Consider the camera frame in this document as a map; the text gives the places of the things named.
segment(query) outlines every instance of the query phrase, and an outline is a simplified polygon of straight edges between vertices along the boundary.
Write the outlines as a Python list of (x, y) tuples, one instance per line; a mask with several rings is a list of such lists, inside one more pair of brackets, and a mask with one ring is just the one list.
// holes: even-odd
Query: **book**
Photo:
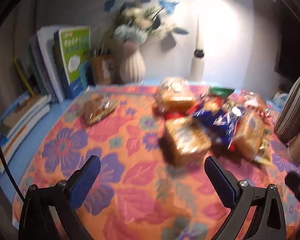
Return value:
[[(11, 160), (13, 154), (18, 149), (19, 145), (23, 142), (26, 136), (30, 133), (32, 128), (50, 111), (50, 105), (46, 105), (40, 109), (39, 112), (36, 113), (31, 119), (27, 120), (27, 122), (19, 129), (19, 131), (11, 137), (6, 144), (2, 147), (2, 152), (5, 158), (6, 163), (8, 164)], [(4, 167), (0, 160), (0, 172), (4, 172)]]
[(47, 91), (44, 88), (43, 81), (39, 75), (37, 66), (35, 65), (35, 61), (33, 59), (32, 53), (31, 53), (30, 44), (27, 46), (27, 49), (23, 53), (23, 55), (21, 55), (20, 61), (21, 61), (21, 64), (23, 66), (27, 66), (27, 68), (30, 69), (31, 73), (34, 75), (34, 78), (38, 84), (40, 93), (46, 95)]
[(53, 90), (56, 93), (58, 101), (61, 103), (65, 99), (65, 94), (61, 85), (59, 74), (54, 57), (54, 33), (64, 26), (47, 26), (37, 31), (38, 43), (42, 54), (42, 59), (51, 81)]
[(19, 97), (0, 120), (1, 147), (4, 147), (15, 134), (18, 134), (24, 124), (31, 120), (50, 101), (50, 95), (30, 97), (29, 93), (25, 93)]
[(51, 95), (52, 103), (57, 103), (58, 98), (56, 96), (56, 93), (53, 90), (52, 84), (50, 82), (50, 78), (48, 76), (48, 72), (44, 65), (44, 61), (43, 61), (39, 43), (38, 43), (37, 34), (33, 35), (30, 38), (30, 54), (35, 62), (36, 69), (42, 80), (43, 86), (44, 86), (47, 94)]
[(20, 60), (16, 57), (13, 59), (14, 66), (16, 68), (16, 72), (18, 74), (18, 78), (20, 80), (21, 87), (24, 90), (28, 90), (31, 96), (38, 94), (37, 82), (34, 80), (34, 76), (30, 75), (26, 69), (20, 63)]
[(59, 29), (54, 41), (61, 83), (66, 97), (73, 99), (83, 90), (79, 69), (90, 60), (90, 26)]

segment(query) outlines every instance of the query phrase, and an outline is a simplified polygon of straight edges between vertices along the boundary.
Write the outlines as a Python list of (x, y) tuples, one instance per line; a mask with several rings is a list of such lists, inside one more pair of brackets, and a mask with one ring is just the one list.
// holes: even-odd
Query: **green book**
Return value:
[(55, 33), (54, 41), (61, 84), (66, 97), (75, 98), (83, 90), (80, 66), (90, 61), (90, 27), (60, 29)]

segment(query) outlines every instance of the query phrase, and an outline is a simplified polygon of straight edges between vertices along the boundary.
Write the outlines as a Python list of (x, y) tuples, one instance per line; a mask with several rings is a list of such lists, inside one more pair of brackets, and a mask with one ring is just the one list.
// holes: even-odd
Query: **orange tablecloth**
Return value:
[[(207, 88), (191, 87), (196, 94)], [(164, 162), (158, 146), (163, 119), (153, 112), (155, 92), (156, 87), (106, 87), (77, 98), (40, 145), (22, 179), (22, 193), (25, 195), (31, 184), (48, 187), (67, 179), (90, 155), (97, 155), (100, 174), (76, 211), (94, 239), (210, 239), (229, 210), (221, 204), (203, 166), (177, 169)], [(105, 93), (119, 100), (117, 109), (86, 128), (78, 109), (89, 98)], [(231, 97), (242, 100), (237, 94)], [(272, 111), (270, 130), (277, 114)], [(278, 186), (291, 235), (299, 225), (300, 204), (285, 186), (284, 177), (290, 170), (300, 174), (300, 166), (285, 159), (286, 147), (274, 134), (269, 140), (271, 166), (257, 168), (245, 160), (234, 163), (223, 156), (219, 161), (238, 180), (257, 187)], [(21, 209), (16, 196), (13, 216), (17, 221)], [(237, 239), (244, 236), (252, 211)]]

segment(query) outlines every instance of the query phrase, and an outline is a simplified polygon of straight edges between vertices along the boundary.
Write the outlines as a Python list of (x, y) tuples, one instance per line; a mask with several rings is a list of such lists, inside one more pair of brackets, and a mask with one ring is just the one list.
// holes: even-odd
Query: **snack package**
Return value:
[(201, 107), (192, 116), (198, 118), (206, 127), (218, 135), (218, 139), (214, 142), (222, 143), (226, 148), (229, 148), (237, 121), (244, 116), (246, 110), (243, 107), (234, 105), (227, 106), (226, 110), (228, 111), (225, 111), (223, 106), (215, 103), (213, 99), (208, 98), (207, 101), (202, 102)]
[(270, 154), (268, 151), (269, 140), (266, 138), (262, 139), (261, 146), (259, 147), (257, 155), (253, 160), (263, 165), (271, 165)]
[(265, 119), (270, 117), (270, 110), (268, 109), (266, 103), (263, 101), (261, 96), (258, 94), (248, 92), (245, 90), (241, 90), (241, 95), (244, 98), (243, 106), (247, 109), (254, 109), (261, 116), (261, 118)]
[(165, 139), (176, 166), (201, 164), (211, 147), (200, 122), (189, 116), (166, 120)]
[(82, 117), (87, 126), (93, 125), (114, 111), (117, 101), (98, 97), (87, 101), (83, 106)]
[(159, 111), (185, 113), (196, 103), (196, 97), (182, 78), (166, 78), (155, 97)]
[(205, 94), (206, 96), (216, 96), (221, 98), (228, 98), (234, 92), (233, 88), (224, 87), (209, 87), (209, 90)]
[(242, 118), (233, 142), (248, 160), (253, 160), (261, 146), (265, 125), (255, 111), (248, 111)]

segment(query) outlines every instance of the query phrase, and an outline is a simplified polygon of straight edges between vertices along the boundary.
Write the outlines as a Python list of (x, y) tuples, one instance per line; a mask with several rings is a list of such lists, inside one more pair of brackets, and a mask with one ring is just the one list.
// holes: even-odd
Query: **white vase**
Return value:
[(146, 65), (139, 46), (131, 41), (123, 45), (123, 59), (120, 64), (120, 77), (124, 83), (140, 83), (146, 74)]

